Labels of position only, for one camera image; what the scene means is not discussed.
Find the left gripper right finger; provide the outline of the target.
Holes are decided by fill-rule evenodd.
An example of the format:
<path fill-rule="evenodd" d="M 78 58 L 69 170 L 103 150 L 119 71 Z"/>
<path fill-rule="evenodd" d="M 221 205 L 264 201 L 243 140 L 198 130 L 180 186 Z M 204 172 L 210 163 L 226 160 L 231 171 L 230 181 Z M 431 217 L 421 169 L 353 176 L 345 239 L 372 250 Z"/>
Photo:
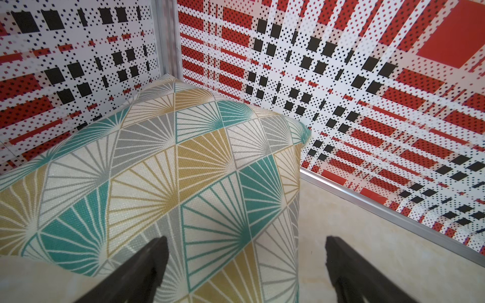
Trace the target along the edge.
<path fill-rule="evenodd" d="M 328 236 L 327 270 L 338 302 L 415 302 L 342 238 Z"/>

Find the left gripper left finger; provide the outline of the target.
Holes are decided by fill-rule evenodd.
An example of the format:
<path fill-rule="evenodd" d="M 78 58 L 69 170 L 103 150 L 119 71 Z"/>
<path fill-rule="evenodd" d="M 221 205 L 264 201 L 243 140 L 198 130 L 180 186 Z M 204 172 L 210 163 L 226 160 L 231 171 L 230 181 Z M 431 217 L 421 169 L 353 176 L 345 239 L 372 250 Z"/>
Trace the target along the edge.
<path fill-rule="evenodd" d="M 168 261 L 167 237 L 155 238 L 77 302 L 153 302 Z"/>

